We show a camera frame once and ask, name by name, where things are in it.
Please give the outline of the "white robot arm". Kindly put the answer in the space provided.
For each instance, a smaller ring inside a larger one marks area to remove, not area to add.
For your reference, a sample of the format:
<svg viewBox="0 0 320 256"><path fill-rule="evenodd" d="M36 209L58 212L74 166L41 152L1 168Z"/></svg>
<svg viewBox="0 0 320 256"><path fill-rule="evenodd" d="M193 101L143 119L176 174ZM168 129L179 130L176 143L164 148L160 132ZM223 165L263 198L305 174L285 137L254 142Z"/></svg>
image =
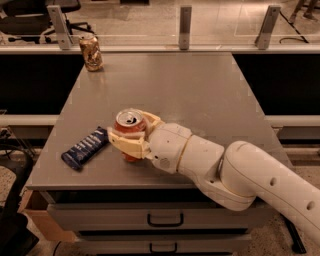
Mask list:
<svg viewBox="0 0 320 256"><path fill-rule="evenodd" d="M107 132L122 153L188 177L227 209L243 211L262 199L320 244L320 190L259 147L245 141L223 147L138 109L120 111Z"/></svg>

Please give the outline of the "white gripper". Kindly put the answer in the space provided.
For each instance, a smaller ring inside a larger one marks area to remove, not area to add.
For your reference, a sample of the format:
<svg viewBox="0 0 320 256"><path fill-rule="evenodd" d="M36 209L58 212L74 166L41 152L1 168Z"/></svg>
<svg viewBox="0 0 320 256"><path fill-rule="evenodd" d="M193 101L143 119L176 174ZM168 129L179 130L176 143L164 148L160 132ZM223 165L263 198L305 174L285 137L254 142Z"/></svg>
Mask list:
<svg viewBox="0 0 320 256"><path fill-rule="evenodd" d="M160 170L174 174L189 138L190 129L176 123L163 124L162 119L152 113L141 111L146 120L145 132L123 133L112 127L107 128L109 142L121 152L137 158L148 159Z"/></svg>

